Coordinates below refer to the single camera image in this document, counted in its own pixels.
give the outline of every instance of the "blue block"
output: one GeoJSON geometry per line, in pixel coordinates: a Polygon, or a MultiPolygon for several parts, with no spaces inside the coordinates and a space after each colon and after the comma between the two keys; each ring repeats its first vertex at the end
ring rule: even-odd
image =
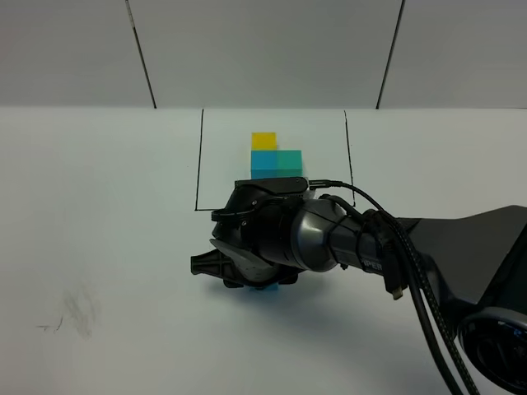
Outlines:
{"type": "Polygon", "coordinates": [[[302,151],[277,151],[278,177],[302,176],[302,151]]]}
{"type": "Polygon", "coordinates": [[[276,178],[277,167],[277,151],[251,151],[250,175],[252,179],[276,178]]]}

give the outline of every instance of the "yellow block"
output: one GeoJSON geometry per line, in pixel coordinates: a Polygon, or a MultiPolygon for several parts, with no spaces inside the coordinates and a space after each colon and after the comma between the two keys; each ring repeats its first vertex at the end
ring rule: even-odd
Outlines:
{"type": "Polygon", "coordinates": [[[277,149],[277,134],[253,133],[251,150],[253,151],[275,151],[277,149]]]}

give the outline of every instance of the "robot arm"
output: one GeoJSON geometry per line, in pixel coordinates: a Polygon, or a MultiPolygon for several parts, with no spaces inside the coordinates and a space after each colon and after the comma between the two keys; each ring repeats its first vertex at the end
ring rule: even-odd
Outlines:
{"type": "MultiPolygon", "coordinates": [[[[230,288],[264,289],[293,284],[303,271],[358,267],[382,276],[385,289],[398,299],[418,277],[403,265],[408,263],[403,247],[412,244],[426,278],[418,285],[425,295],[430,290],[433,300],[427,301],[440,315],[434,318],[450,332],[442,333],[445,342],[459,336],[485,376],[512,393],[527,394],[527,208],[394,224],[383,210],[361,214],[340,197],[314,199],[310,192],[343,185],[303,178],[237,181],[226,207],[212,213],[216,249],[192,257],[192,273],[220,277],[230,288]]],[[[417,293],[413,289],[414,302],[421,297],[418,288],[417,293]]],[[[436,363],[443,368],[441,360],[436,363]]],[[[465,384],[472,383],[465,380],[468,372],[460,373],[465,384]]],[[[449,388],[457,393],[452,384],[449,388]]],[[[477,393],[475,386],[469,391],[477,393]]]]}

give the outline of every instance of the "smudge mark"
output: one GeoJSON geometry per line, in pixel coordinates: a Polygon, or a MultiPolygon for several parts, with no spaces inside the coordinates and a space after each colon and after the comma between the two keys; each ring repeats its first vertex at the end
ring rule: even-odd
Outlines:
{"type": "Polygon", "coordinates": [[[64,316],[60,317],[60,323],[58,325],[37,325],[36,328],[44,329],[44,332],[46,332],[50,328],[54,328],[53,333],[56,333],[60,327],[63,325],[63,319],[64,316]]]}
{"type": "Polygon", "coordinates": [[[100,306],[95,301],[86,286],[82,286],[77,292],[64,292],[64,307],[67,318],[70,318],[77,333],[81,337],[88,339],[98,316],[100,306]]]}

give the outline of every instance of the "black cable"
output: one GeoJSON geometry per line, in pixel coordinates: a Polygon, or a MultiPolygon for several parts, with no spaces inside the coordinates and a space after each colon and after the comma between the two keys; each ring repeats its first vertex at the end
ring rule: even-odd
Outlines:
{"type": "Polygon", "coordinates": [[[415,307],[419,323],[421,324],[421,329],[425,340],[427,341],[431,357],[434,362],[436,362],[437,369],[445,380],[446,387],[448,387],[450,392],[453,395],[463,395],[463,391],[461,391],[461,388],[459,388],[459,385],[455,381],[454,375],[446,364],[445,358],[443,357],[441,349],[439,348],[439,344],[437,343],[436,334],[434,333],[434,328],[432,327],[430,319],[428,318],[427,309],[422,299],[421,291],[419,289],[417,279],[413,273],[412,266],[404,254],[399,252],[398,256],[401,257],[400,262],[403,264],[403,269],[408,281],[408,288],[410,289],[410,294],[412,295],[413,305],[415,307]]]}
{"type": "Polygon", "coordinates": [[[417,252],[412,240],[410,240],[406,231],[399,224],[399,222],[386,211],[383,211],[382,215],[387,219],[390,228],[397,234],[399,239],[404,244],[405,250],[413,264],[414,274],[417,275],[421,288],[427,299],[428,306],[430,307],[432,317],[436,321],[439,333],[445,342],[446,349],[448,350],[450,357],[454,361],[454,365],[459,372],[459,376],[463,380],[465,387],[469,390],[471,395],[479,395],[478,388],[476,387],[476,384],[472,380],[467,367],[461,359],[458,348],[454,344],[454,338],[451,336],[450,330],[446,326],[445,320],[441,315],[439,304],[437,303],[436,297],[434,296],[433,290],[428,280],[421,255],[417,252]]]}
{"type": "Polygon", "coordinates": [[[331,181],[329,179],[315,179],[315,180],[310,181],[311,190],[315,190],[319,188],[331,188],[331,187],[351,189],[352,191],[357,192],[359,195],[365,198],[368,202],[370,202],[377,210],[379,211],[385,210],[384,208],[382,208],[382,206],[378,202],[375,201],[373,197],[371,197],[366,192],[364,192],[363,190],[353,185],[343,183],[342,181],[331,181]]]}
{"type": "MultiPolygon", "coordinates": [[[[471,395],[479,395],[479,391],[476,388],[476,385],[473,382],[469,371],[464,365],[464,362],[461,359],[461,355],[459,354],[459,351],[454,344],[454,339],[452,338],[450,334],[450,330],[446,326],[445,320],[443,319],[441,315],[441,312],[439,310],[439,305],[437,303],[436,297],[433,294],[430,282],[426,275],[426,271],[424,269],[424,264],[422,263],[421,255],[415,249],[415,246],[413,245],[412,241],[408,237],[406,231],[403,229],[403,227],[399,224],[399,222],[395,218],[393,218],[386,210],[382,208],[382,206],[379,203],[375,201],[375,199],[373,199],[371,196],[369,196],[367,193],[360,190],[359,188],[353,185],[350,185],[350,184],[343,183],[341,181],[331,181],[327,179],[310,181],[310,189],[312,190],[318,189],[318,188],[331,188],[331,187],[348,188],[348,189],[351,189],[352,191],[357,192],[358,194],[363,196],[368,202],[370,202],[375,208],[377,208],[381,212],[383,217],[386,219],[386,221],[389,223],[390,229],[393,232],[395,232],[400,242],[404,246],[404,250],[406,253],[405,256],[407,256],[410,259],[410,262],[412,264],[410,267],[410,271],[408,271],[410,273],[410,275],[408,276],[408,284],[410,284],[410,281],[412,279],[411,274],[413,273],[417,275],[417,279],[419,280],[420,286],[423,289],[423,292],[427,299],[427,303],[430,307],[432,317],[436,321],[441,337],[443,338],[443,341],[445,342],[446,348],[450,354],[450,357],[454,361],[455,367],[458,370],[459,375],[461,376],[461,379],[463,380],[465,384],[465,387],[469,390],[469,393],[471,395]]],[[[419,300],[424,305],[424,302],[422,301],[422,297],[421,297],[421,292],[420,291],[418,293],[416,293],[415,291],[412,292],[412,297],[414,300],[414,304],[416,303],[416,301],[418,303],[416,304],[417,316],[419,317],[419,321],[421,322],[423,333],[425,335],[425,338],[427,339],[427,343],[430,348],[430,352],[432,353],[432,357],[434,358],[434,361],[436,362],[437,369],[440,371],[441,376],[445,380],[447,386],[449,386],[450,388],[450,385],[453,385],[450,379],[452,373],[450,372],[450,369],[445,363],[444,364],[441,363],[441,360],[442,362],[445,362],[441,354],[441,350],[439,349],[439,347],[435,348],[434,346],[434,343],[437,344],[437,341],[436,341],[436,336],[433,332],[433,329],[430,332],[430,329],[427,328],[426,326],[426,322],[427,321],[430,322],[430,319],[428,318],[428,315],[427,315],[427,311],[425,309],[421,309],[420,307],[418,307],[419,300]]],[[[456,382],[455,382],[455,386],[453,387],[453,389],[450,388],[451,392],[456,391],[453,393],[457,393],[457,391],[460,391],[459,386],[457,385],[456,382]]]]}
{"type": "Polygon", "coordinates": [[[359,224],[364,223],[364,216],[351,204],[346,202],[339,196],[334,195],[324,195],[320,197],[321,199],[330,200],[331,202],[337,203],[343,210],[348,214],[352,219],[357,221],[359,224]]]}

